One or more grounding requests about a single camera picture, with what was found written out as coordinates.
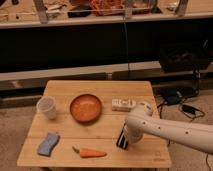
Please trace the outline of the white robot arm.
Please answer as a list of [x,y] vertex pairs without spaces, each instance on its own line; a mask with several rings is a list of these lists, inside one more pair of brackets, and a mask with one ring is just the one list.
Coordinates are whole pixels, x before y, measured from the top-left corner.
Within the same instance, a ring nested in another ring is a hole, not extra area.
[[143,134],[151,134],[213,155],[213,125],[155,118],[147,102],[139,102],[128,114],[124,137],[129,143],[140,141]]

